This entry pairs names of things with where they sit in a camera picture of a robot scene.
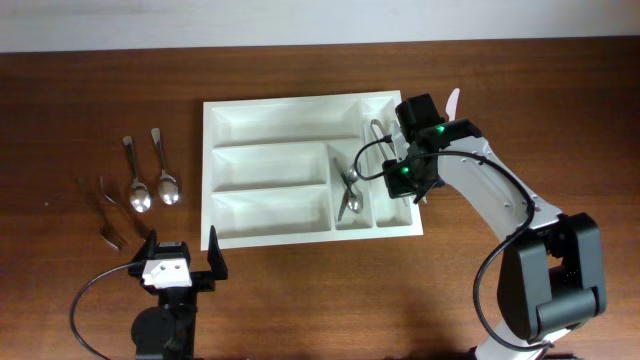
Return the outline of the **metal tongs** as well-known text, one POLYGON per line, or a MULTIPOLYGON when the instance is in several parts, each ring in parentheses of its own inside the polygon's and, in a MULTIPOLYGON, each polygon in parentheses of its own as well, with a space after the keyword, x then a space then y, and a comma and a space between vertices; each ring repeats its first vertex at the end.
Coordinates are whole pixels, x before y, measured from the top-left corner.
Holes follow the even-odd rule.
MULTIPOLYGON (((372 119, 370 121, 370 129, 373 137, 376 140, 381 139, 388 135, 386 128, 383 126, 382 122, 378 119, 372 119)), ((394 149, 394 145, 392 143, 378 143, 377 144, 381 156, 385 161, 395 159, 396 153, 394 149)))

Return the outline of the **pink plastic knife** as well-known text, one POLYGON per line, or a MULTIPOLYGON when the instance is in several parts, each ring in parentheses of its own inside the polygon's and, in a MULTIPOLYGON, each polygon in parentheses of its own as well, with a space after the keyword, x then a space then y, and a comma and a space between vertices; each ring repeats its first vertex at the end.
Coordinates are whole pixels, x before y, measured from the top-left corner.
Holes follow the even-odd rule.
POLYGON ((447 99, 447 102, 445 105, 445 114, 447 115, 448 122, 454 121, 456 119, 459 95, 460 95, 460 89, 454 88, 447 99))

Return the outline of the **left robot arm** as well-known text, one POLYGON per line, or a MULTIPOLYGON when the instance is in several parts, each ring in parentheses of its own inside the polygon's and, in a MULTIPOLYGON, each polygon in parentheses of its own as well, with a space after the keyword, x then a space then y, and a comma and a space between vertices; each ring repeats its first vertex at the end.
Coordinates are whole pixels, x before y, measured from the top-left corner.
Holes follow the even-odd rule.
POLYGON ((160 243, 156 231, 149 233, 128 270, 158 298, 158 304, 139 313, 131 326, 137 359, 194 357, 198 295, 213 292, 217 281, 228 278, 214 227, 209 230, 207 262, 208 270, 192 271, 186 243, 160 243))

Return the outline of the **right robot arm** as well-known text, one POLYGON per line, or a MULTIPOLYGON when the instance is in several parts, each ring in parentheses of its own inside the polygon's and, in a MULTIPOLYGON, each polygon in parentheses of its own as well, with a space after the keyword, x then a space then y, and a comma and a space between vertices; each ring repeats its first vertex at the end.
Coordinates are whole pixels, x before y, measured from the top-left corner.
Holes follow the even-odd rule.
POLYGON ((497 157, 481 131, 441 117, 430 95, 403 101, 386 140, 396 157, 382 165, 393 198, 420 201, 445 184, 457 190, 499 240, 480 266, 501 261, 497 301, 502 320, 479 319, 488 339, 474 359, 541 359, 553 343, 607 306, 600 230, 586 213, 566 215, 527 187, 497 157))

